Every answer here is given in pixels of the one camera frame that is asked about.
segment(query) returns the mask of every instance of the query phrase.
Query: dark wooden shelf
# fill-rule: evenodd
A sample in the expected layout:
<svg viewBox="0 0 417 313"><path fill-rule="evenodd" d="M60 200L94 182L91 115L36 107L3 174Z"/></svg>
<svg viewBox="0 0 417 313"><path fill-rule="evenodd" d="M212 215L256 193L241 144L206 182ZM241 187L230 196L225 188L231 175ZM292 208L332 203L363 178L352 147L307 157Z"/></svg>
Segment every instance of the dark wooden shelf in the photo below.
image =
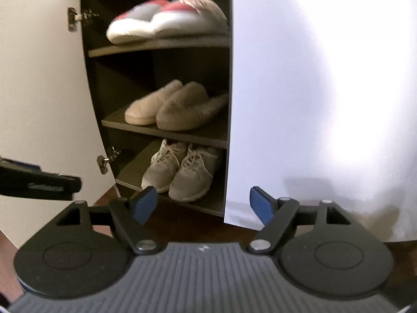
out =
<svg viewBox="0 0 417 313"><path fill-rule="evenodd" d="M212 121L206 125L186 132L169 132L160 130L156 125L136 126L130 125L125 121L125 106L118 111L104 118L101 123L105 127L127 130L161 138L196 143L203 146L227 149L229 147L227 141L228 134L228 111L222 110Z"/></svg>
<svg viewBox="0 0 417 313"><path fill-rule="evenodd" d="M202 35L153 39L145 42L128 43L118 46L107 46L88 51L89 57L112 55L117 53L136 52L139 50L187 48L187 47L229 47L228 35Z"/></svg>
<svg viewBox="0 0 417 313"><path fill-rule="evenodd" d="M122 169L116 177L116 182L122 186L141 191L143 174L151 164L151 157L161 146L160 140L153 141L135 159ZM216 216L224 216L224 180L225 169L216 172L213 178L210 191L203 198L194 202L179 202L172 200L168 193L159 195L159 199L171 201L178 205L193 208L198 211L209 213Z"/></svg>

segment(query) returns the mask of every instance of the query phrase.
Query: red and white slipper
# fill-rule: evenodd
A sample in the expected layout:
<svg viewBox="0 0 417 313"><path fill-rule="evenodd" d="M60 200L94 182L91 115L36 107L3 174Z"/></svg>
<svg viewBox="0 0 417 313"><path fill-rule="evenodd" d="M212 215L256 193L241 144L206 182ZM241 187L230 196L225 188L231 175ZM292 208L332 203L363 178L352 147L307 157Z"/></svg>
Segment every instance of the red and white slipper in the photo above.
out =
<svg viewBox="0 0 417 313"><path fill-rule="evenodd" d="M168 0L150 0L119 15L110 23L107 38L114 45L153 38L151 19L168 4Z"/></svg>
<svg viewBox="0 0 417 313"><path fill-rule="evenodd" d="M152 18L156 37L227 34L229 26L213 0L173 0Z"/></svg>

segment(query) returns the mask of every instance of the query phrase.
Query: cabinet door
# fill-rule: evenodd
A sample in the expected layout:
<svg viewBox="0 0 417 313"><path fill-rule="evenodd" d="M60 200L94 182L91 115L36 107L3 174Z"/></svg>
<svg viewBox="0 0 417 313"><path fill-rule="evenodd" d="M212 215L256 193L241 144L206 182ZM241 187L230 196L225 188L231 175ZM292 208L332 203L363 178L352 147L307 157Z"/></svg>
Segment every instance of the cabinet door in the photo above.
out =
<svg viewBox="0 0 417 313"><path fill-rule="evenodd" d="M97 201L115 184L95 119L81 29L67 8L80 0L0 0L0 155L79 176L75 200ZM0 230L17 246L68 202L0 197Z"/></svg>
<svg viewBox="0 0 417 313"><path fill-rule="evenodd" d="M260 186L417 239L417 0L232 1L225 222Z"/></svg>

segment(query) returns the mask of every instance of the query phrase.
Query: shoe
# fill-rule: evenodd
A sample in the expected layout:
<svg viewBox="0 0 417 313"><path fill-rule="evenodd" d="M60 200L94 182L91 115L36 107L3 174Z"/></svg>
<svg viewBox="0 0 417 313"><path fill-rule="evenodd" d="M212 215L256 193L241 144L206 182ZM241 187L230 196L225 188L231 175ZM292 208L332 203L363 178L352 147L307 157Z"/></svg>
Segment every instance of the shoe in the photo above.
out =
<svg viewBox="0 0 417 313"><path fill-rule="evenodd" d="M207 194L213 174L220 164L220 149L211 147L188 147L188 154L169 187L171 199L190 202Z"/></svg>
<svg viewBox="0 0 417 313"><path fill-rule="evenodd" d="M151 19L169 3L168 0L150 0L119 15L110 23L106 33L107 38L114 45L153 38Z"/></svg>
<svg viewBox="0 0 417 313"><path fill-rule="evenodd" d="M213 0L173 0L151 21L156 37L227 34L229 26Z"/></svg>
<svg viewBox="0 0 417 313"><path fill-rule="evenodd" d="M156 125L161 130L169 131L198 128L209 122L228 100L228 94L210 98L201 84L187 83L159 109Z"/></svg>
<svg viewBox="0 0 417 313"><path fill-rule="evenodd" d="M156 114L171 95L182 88L179 80L172 80L165 87L134 101L125 111L125 121L131 125L153 125Z"/></svg>
<svg viewBox="0 0 417 313"><path fill-rule="evenodd" d="M158 193L168 191L186 155L187 145L184 142L168 145L166 139L162 140L161 148L152 156L151 165L143 174L142 189L154 186Z"/></svg>

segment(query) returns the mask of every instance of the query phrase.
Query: metal hinge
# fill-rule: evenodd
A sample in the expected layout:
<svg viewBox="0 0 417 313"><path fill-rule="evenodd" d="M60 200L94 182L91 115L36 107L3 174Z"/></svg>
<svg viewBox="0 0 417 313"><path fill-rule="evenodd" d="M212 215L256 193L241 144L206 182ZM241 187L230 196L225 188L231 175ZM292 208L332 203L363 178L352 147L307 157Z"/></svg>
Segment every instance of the metal hinge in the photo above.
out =
<svg viewBox="0 0 417 313"><path fill-rule="evenodd" d="M108 172L107 164L109 162L113 162L116 160L116 158L120 155L121 151L120 149L117 149L113 146L107 148L107 156L108 158L103 157L102 155L99 155L96 158L97 165L99 165L100 171L102 174L106 174Z"/></svg>
<svg viewBox="0 0 417 313"><path fill-rule="evenodd" d="M77 14L75 8L67 8L68 15L68 31L71 33L77 31L77 22L82 22L84 26L93 23L93 17L99 16L91 11L91 9L84 9L81 14Z"/></svg>

